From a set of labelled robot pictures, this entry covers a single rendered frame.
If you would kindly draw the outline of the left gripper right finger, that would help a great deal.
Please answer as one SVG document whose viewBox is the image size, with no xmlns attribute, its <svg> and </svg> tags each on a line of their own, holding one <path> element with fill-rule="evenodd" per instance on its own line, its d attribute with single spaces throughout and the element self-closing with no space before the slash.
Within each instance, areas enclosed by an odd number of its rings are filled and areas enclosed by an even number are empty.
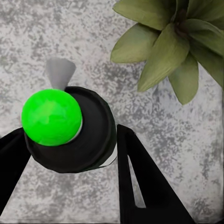
<svg viewBox="0 0 224 224">
<path fill-rule="evenodd" d="M 135 132 L 116 126 L 120 224 L 196 224 Z M 146 208 L 135 205 L 128 155 Z"/>
</svg>

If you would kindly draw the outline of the insectifuge atomizer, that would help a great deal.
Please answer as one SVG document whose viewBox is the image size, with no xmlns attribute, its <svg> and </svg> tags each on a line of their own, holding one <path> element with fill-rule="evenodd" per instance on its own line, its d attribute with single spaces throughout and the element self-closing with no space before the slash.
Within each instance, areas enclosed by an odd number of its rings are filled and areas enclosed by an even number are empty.
<svg viewBox="0 0 224 224">
<path fill-rule="evenodd" d="M 117 126 L 95 91 L 67 86 L 76 66 L 63 58 L 45 62 L 52 89 L 32 95 L 21 113 L 27 149 L 34 160 L 60 174 L 111 165 L 118 155 Z"/>
</svg>

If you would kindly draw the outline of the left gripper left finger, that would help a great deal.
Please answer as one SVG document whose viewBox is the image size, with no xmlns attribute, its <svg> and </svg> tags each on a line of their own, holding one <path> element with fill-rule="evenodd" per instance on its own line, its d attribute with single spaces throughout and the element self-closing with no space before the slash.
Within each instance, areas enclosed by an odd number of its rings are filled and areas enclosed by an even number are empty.
<svg viewBox="0 0 224 224">
<path fill-rule="evenodd" d="M 0 138 L 0 216 L 31 156 L 23 127 Z"/>
</svg>

